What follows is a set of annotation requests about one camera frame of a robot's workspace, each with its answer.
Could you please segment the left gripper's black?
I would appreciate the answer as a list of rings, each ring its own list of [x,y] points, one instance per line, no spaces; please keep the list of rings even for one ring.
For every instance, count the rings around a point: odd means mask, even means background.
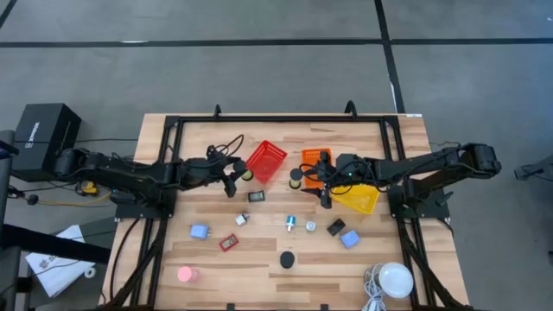
[[[235,156],[226,156],[214,146],[209,146],[204,158],[189,158],[180,163],[180,187],[193,189],[223,181],[227,197],[232,198],[237,192],[235,181],[238,175],[226,175],[225,170],[235,170],[236,162]]]

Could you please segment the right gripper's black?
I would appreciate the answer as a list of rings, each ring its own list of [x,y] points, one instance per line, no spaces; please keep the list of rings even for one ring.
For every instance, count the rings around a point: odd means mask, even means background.
[[[374,175],[375,159],[361,157],[355,154],[340,154],[336,159],[336,172],[330,181],[331,187],[344,187],[354,185],[376,185]],[[320,152],[320,159],[317,162],[318,174],[331,174],[331,155],[323,150]],[[321,206],[325,209],[332,208],[331,188],[324,185],[319,192]]]

